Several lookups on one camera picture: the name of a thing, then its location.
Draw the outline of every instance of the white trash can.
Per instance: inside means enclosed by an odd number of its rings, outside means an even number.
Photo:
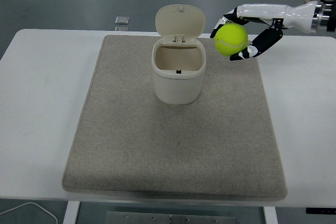
[[[191,103],[206,68],[204,47],[196,39],[204,30],[204,13],[190,5],[168,5],[156,14],[155,25],[163,37],[152,52],[155,94],[168,104]]]

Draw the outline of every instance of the robotic hand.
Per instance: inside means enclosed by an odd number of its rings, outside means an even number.
[[[248,22],[265,23],[269,27],[241,52],[231,55],[230,60],[257,57],[282,38],[283,29],[296,27],[304,33],[315,33],[318,28],[335,31],[336,8],[333,8],[335,5],[335,3],[324,4],[317,1],[309,1],[298,7],[273,4],[241,5],[218,21],[210,37],[214,38],[222,26],[231,22],[239,25],[245,25]]]

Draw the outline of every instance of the trash can lid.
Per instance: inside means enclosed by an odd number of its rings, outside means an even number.
[[[162,37],[197,38],[204,30],[205,15],[195,6],[167,5],[156,14],[155,26]]]

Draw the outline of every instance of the tennis ball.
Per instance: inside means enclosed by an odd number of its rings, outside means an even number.
[[[222,26],[215,35],[215,46],[225,56],[240,52],[247,44],[247,31],[241,25],[235,23]]]

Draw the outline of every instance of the beige mat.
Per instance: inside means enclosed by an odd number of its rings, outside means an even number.
[[[63,178],[68,191],[145,198],[278,200],[287,194],[255,59],[230,62],[199,39],[199,97],[155,96],[159,37],[105,37]]]

